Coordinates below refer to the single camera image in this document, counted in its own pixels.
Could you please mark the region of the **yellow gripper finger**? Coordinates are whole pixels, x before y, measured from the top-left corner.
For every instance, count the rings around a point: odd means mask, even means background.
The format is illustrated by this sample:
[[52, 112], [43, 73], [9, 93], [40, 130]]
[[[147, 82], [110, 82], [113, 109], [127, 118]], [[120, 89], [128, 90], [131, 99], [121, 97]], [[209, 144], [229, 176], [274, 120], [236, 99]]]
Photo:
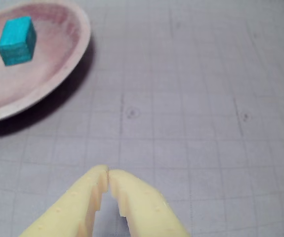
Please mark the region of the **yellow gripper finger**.
[[109, 171], [112, 196], [132, 237], [188, 237], [164, 196], [153, 186], [124, 170]]
[[108, 190], [108, 167], [97, 165], [79, 178], [22, 237], [91, 237], [95, 213]]

